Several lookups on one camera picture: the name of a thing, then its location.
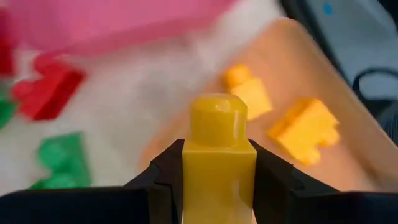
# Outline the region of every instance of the pink object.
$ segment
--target pink object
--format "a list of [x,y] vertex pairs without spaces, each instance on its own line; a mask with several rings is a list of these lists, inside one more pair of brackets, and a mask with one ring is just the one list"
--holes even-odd
[[0,77],[14,76],[12,51],[15,45],[11,42],[10,17],[5,8],[0,7]]
[[236,0],[8,0],[19,41],[93,55],[207,26]]

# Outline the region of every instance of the tray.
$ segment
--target tray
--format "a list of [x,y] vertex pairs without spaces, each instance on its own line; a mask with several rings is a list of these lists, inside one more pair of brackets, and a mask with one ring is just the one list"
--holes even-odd
[[[246,64],[262,78],[274,106],[270,113],[248,123],[248,138],[339,190],[398,190],[398,148],[300,24],[290,19],[273,22],[231,62],[236,63]],[[221,75],[203,92],[225,92]],[[265,135],[301,97],[319,98],[340,121],[341,141],[321,148],[322,161],[315,166],[302,166]],[[145,148],[139,169],[177,138],[186,138],[188,128],[187,105]]]

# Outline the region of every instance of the lego brick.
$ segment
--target lego brick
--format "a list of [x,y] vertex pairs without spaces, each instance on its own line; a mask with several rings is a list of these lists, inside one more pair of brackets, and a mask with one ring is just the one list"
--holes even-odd
[[39,180],[31,189],[88,187],[91,175],[84,155],[82,133],[55,136],[42,141],[37,156],[51,176]]
[[12,88],[14,98],[20,103],[18,113],[33,121],[55,119],[84,80],[85,74],[49,58],[39,57],[34,67],[42,78],[22,80]]
[[257,152],[246,138],[247,108],[233,95],[191,105],[191,138],[182,150],[183,222],[251,223]]
[[224,76],[230,94],[240,97],[248,106],[248,120],[272,110],[266,89],[259,78],[253,77],[245,65],[231,67]]
[[278,121],[268,135],[294,159],[305,165],[320,161],[318,146],[332,146],[339,140],[337,119],[317,99],[303,99]]
[[8,97],[5,89],[0,89],[0,129],[14,116],[16,104]]

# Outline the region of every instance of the black cable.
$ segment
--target black cable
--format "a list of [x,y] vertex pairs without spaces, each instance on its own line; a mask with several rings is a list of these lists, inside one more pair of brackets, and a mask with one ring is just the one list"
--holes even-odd
[[382,100],[370,100],[363,96],[360,87],[360,81],[364,77],[371,75],[390,75],[392,77],[398,78],[398,71],[392,68],[386,67],[370,67],[365,70],[360,71],[355,77],[353,83],[353,91],[358,96],[359,100],[365,105],[369,112],[377,119],[380,113],[382,113],[386,108],[388,108],[395,99],[382,99]]

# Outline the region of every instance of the yellow lego brick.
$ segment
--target yellow lego brick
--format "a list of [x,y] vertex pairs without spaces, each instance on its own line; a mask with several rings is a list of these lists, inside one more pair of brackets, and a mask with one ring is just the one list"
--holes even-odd
[[248,106],[248,120],[272,109],[266,89],[259,78],[253,77],[244,65],[235,65],[225,74],[229,93],[238,96]]
[[331,146],[339,140],[337,119],[317,99],[304,99],[294,105],[268,135],[294,159],[305,165],[320,160],[317,146]]
[[183,162],[185,224],[250,224],[257,152],[237,96],[206,95],[190,109]]

